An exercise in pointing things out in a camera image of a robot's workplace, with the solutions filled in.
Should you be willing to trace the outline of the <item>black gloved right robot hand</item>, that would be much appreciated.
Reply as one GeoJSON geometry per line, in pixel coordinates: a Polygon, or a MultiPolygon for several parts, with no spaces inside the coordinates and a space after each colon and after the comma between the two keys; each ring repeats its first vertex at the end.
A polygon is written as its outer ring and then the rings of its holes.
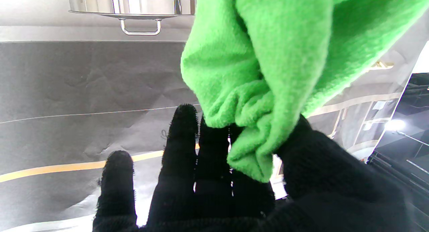
{"type": "Polygon", "coordinates": [[[93,232],[420,232],[412,197],[394,179],[348,154],[300,116],[276,151],[284,164],[285,201],[269,182],[227,164],[244,132],[210,128],[180,105],[162,157],[147,222],[137,225],[134,164],[126,151],[107,159],[93,232]]]}

